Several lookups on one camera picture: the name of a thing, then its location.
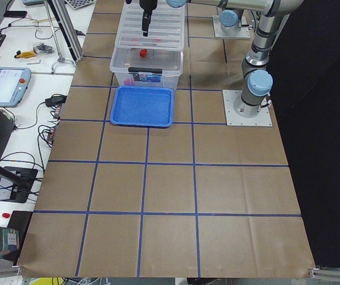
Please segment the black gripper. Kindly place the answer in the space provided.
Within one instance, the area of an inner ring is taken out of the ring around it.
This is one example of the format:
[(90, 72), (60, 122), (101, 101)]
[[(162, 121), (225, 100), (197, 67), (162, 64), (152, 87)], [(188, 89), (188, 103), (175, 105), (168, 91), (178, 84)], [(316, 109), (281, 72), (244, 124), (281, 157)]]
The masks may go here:
[(138, 4), (140, 8), (142, 8), (143, 16), (141, 22), (141, 30), (144, 37), (148, 36), (149, 27), (151, 23), (152, 11), (157, 8), (158, 1), (157, 0), (138, 0)]

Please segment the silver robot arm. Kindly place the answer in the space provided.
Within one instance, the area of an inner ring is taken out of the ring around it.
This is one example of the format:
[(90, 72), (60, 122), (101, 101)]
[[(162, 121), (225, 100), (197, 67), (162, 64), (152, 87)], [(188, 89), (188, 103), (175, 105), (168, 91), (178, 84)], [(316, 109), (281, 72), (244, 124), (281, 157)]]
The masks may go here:
[[(151, 17), (153, 11), (157, 8), (157, 0), (139, 0), (139, 6), (143, 10), (141, 29), (143, 36), (147, 37), (149, 32), (149, 26), (151, 23)], [(172, 8), (180, 8), (186, 3), (191, 1), (166, 1), (166, 3)], [(221, 24), (224, 27), (232, 27), (239, 22), (240, 16), (233, 9), (226, 9), (222, 11), (220, 16)]]
[(279, 34), (282, 20), (297, 10), (303, 1), (193, 1), (194, 4), (210, 5), (219, 8), (250, 10), (261, 13), (254, 32), (251, 50), (242, 61), (244, 87), (234, 109), (244, 118), (257, 116), (262, 101), (272, 88), (272, 77), (266, 71), (269, 54)]

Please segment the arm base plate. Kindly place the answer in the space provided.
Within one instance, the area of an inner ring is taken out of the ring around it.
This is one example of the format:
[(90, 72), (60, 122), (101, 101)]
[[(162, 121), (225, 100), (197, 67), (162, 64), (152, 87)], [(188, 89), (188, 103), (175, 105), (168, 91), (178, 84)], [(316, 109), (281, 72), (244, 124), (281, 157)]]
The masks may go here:
[(242, 101), (241, 90), (222, 90), (228, 126), (272, 127), (270, 106), (264, 98), (260, 105), (249, 106)]
[(250, 40), (250, 32), (247, 24), (245, 16), (241, 19), (244, 21), (244, 25), (240, 24), (240, 21), (236, 23), (236, 25), (232, 27), (225, 27), (220, 22), (220, 16), (214, 15), (213, 19), (213, 28), (214, 28), (214, 35), (216, 39), (234, 39), (234, 40)]

